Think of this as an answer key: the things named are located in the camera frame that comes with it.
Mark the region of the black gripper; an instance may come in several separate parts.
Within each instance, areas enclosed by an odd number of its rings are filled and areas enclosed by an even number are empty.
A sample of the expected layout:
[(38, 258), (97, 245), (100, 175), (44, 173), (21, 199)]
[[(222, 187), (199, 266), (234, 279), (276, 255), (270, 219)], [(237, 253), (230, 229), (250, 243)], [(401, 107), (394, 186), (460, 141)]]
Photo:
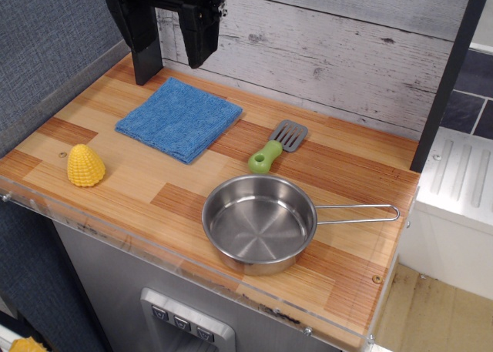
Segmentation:
[(105, 0), (126, 44), (142, 52), (158, 38), (154, 8), (181, 9), (181, 32), (189, 67), (199, 68), (218, 48), (224, 0)]

